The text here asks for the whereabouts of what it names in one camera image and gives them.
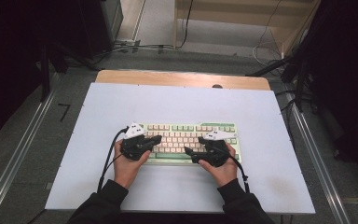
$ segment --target white keyboard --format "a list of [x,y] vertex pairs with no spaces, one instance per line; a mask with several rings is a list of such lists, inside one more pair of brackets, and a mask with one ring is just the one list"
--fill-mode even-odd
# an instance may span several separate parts
[[[161,135],[161,143],[153,147],[153,151],[145,164],[189,165],[194,164],[185,154],[185,147],[195,152],[205,152],[204,145],[198,137],[213,130],[237,133],[233,123],[201,123],[201,124],[140,124],[146,131],[145,137]],[[241,162],[240,143],[237,138],[225,139],[236,150],[236,159]]]

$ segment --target person's right hand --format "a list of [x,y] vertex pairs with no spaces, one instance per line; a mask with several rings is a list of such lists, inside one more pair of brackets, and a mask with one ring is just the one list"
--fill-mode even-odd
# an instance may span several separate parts
[[[229,154],[234,157],[235,149],[230,144],[226,145]],[[199,164],[213,176],[219,188],[237,178],[237,164],[231,158],[228,158],[226,163],[219,167],[213,167],[209,162],[203,160],[199,160]]]

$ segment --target black sleeve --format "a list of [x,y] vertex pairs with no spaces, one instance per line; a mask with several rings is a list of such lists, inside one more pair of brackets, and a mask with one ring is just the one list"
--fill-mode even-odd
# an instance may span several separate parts
[[108,180],[99,193],[92,193],[72,214],[68,224],[118,223],[120,206],[128,190]]
[[253,193],[245,193],[234,179],[225,186],[217,189],[225,201],[223,211],[233,221],[238,223],[269,224],[274,223],[261,208],[260,202]]

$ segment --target metal frame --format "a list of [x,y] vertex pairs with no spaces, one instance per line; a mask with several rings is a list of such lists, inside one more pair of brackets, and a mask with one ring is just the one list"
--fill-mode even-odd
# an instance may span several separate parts
[[40,124],[45,117],[48,108],[50,107],[51,101],[54,98],[56,92],[56,86],[60,82],[60,76],[55,73],[53,76],[53,85],[50,94],[47,96],[46,100],[43,103],[39,103],[38,108],[36,109],[34,116],[28,125],[22,139],[16,147],[16,150],[13,153],[10,161],[7,164],[5,171],[0,176],[0,205],[5,199],[5,196],[10,188],[11,183],[13,182],[16,173],[18,172],[22,161],[24,160],[34,136],[37,133]]
[[[287,94],[287,99],[289,101],[293,100],[293,94]],[[316,145],[315,140],[310,132],[310,128],[307,124],[306,118],[303,113],[300,113],[296,105],[293,106],[294,117],[296,119],[297,126],[301,132],[301,135],[305,141],[305,145],[310,154],[312,164],[315,167],[316,174],[321,181],[322,187],[324,189],[324,194],[326,199],[330,204],[330,208],[333,212],[333,216],[336,219],[337,223],[350,224],[351,221],[347,212],[345,211],[344,205],[339,197],[336,186],[333,180],[330,177],[327,167],[324,164],[324,159],[319,153],[318,146]]]

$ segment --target white board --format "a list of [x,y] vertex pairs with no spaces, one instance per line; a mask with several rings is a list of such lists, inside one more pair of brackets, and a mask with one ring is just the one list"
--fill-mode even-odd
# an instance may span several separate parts
[[[96,191],[114,136],[133,121],[235,123],[250,190],[264,210],[315,213],[272,91],[103,83],[90,85],[46,209],[77,209]],[[107,178],[114,178],[113,166]],[[221,213],[224,202],[216,188],[198,165],[144,165],[121,209]]]

